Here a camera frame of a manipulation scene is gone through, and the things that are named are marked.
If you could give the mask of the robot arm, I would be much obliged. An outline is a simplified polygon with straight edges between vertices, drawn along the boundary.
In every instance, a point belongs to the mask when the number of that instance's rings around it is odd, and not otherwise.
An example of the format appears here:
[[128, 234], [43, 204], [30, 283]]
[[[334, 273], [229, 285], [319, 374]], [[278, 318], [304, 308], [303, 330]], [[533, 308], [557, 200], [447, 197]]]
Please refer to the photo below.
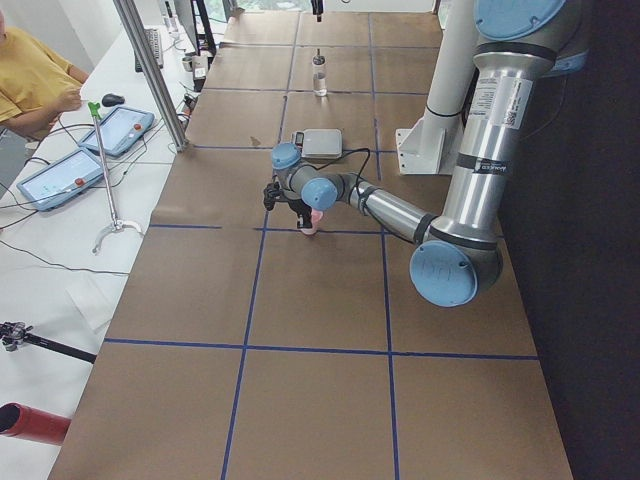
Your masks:
[[308, 230], [314, 212], [347, 203], [414, 244], [410, 277], [423, 298], [469, 303], [502, 270], [494, 226], [534, 85], [584, 65], [591, 10], [588, 1], [452, 3], [424, 114], [397, 131], [403, 173], [450, 176], [440, 214], [311, 164], [300, 141], [273, 149], [265, 208], [286, 203]]

